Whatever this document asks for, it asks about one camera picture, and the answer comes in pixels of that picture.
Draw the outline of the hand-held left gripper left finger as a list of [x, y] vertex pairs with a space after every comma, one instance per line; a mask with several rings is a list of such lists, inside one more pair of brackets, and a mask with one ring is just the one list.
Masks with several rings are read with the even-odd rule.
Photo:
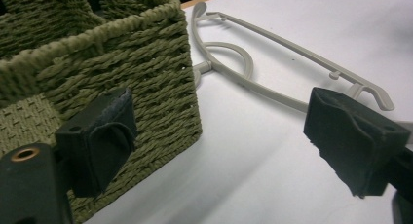
[[103, 193], [134, 151], [137, 137], [131, 90], [120, 88], [92, 101], [56, 131], [77, 197]]

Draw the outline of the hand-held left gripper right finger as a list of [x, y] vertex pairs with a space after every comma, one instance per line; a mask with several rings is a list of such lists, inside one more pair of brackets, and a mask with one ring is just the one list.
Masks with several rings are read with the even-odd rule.
[[348, 96], [312, 89], [304, 133], [355, 196], [411, 196], [411, 131]]

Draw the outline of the grey plastic clothes hanger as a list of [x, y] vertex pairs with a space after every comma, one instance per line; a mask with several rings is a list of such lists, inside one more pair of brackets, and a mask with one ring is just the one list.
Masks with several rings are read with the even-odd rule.
[[[201, 83], [201, 77], [203, 74], [210, 71], [216, 71], [224, 76], [226, 76], [230, 81], [239, 84], [248, 90], [257, 93], [263, 97], [271, 99], [283, 106], [294, 109], [302, 114], [307, 114], [309, 109], [309, 104], [298, 100], [296, 98], [290, 97], [286, 94], [276, 92], [263, 85], [252, 80], [252, 75], [254, 71], [254, 61], [250, 53], [235, 44], [226, 42], [206, 42], [204, 41], [199, 33], [199, 23], [206, 20], [219, 19], [221, 21], [230, 21], [231, 23], [237, 24], [243, 28], [246, 28], [260, 36], [275, 42], [296, 54], [303, 56], [304, 58], [314, 62], [315, 64], [321, 66], [329, 72], [329, 78], [333, 80], [338, 80], [342, 78], [349, 82], [351, 86], [344, 92], [345, 97], [349, 97], [352, 100], [357, 100], [362, 92], [370, 93], [375, 101], [377, 102], [381, 110], [390, 111], [394, 110], [394, 104], [388, 95], [388, 93], [380, 86], [362, 78], [356, 73], [340, 66], [327, 58], [320, 56], [308, 49], [303, 48], [281, 36], [272, 33], [266, 29], [263, 29], [257, 25], [251, 24], [245, 20], [235, 18], [228, 14], [222, 12], [208, 12], [207, 3], [199, 2], [193, 7], [192, 15], [190, 18], [190, 31], [195, 41], [195, 45], [202, 56], [206, 59], [205, 61], [194, 65], [192, 70], [194, 73], [194, 81], [198, 86]], [[214, 56], [210, 47], [214, 48], [224, 48], [238, 54], [244, 63], [244, 68], [242, 72], [236, 72]]]

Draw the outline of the green woven basket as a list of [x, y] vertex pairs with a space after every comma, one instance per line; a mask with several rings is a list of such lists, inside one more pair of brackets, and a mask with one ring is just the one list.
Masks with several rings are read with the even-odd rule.
[[0, 0], [0, 157], [54, 133], [99, 95], [131, 89], [138, 136], [107, 190], [71, 197], [81, 224], [202, 133], [179, 0]]

